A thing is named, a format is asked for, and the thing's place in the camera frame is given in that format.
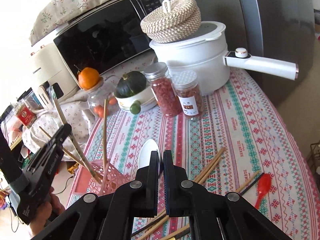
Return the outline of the person's left hand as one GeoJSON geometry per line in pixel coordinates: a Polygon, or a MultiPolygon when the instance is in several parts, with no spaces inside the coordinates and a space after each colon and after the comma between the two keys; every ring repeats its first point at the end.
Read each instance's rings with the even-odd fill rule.
{"type": "Polygon", "coordinates": [[[58,196],[53,194],[54,188],[51,186],[49,190],[50,201],[42,203],[35,213],[33,220],[29,224],[29,234],[31,237],[36,236],[44,229],[46,221],[52,214],[52,211],[58,215],[65,211],[65,207],[61,204],[58,196]]]}

